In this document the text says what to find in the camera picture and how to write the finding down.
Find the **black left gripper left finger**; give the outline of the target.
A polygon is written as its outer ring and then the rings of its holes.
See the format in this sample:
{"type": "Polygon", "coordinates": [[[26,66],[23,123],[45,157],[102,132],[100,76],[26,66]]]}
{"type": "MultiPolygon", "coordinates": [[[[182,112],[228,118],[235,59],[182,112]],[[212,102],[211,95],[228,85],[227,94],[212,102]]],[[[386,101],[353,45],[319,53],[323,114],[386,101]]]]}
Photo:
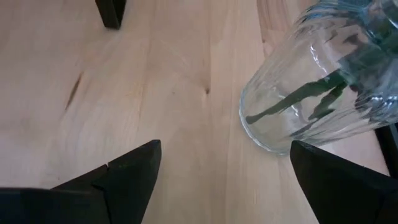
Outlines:
{"type": "Polygon", "coordinates": [[[52,189],[1,188],[1,223],[141,223],[157,181],[161,141],[52,189]]]}

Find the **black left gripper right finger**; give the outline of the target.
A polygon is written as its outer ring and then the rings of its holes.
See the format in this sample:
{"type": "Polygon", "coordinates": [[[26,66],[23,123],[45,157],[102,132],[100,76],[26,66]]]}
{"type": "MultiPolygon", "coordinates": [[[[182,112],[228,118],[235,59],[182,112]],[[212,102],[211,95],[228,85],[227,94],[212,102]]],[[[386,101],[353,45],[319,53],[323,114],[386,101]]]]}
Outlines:
{"type": "Polygon", "coordinates": [[[397,180],[302,141],[290,161],[322,224],[397,224],[397,180]]]}

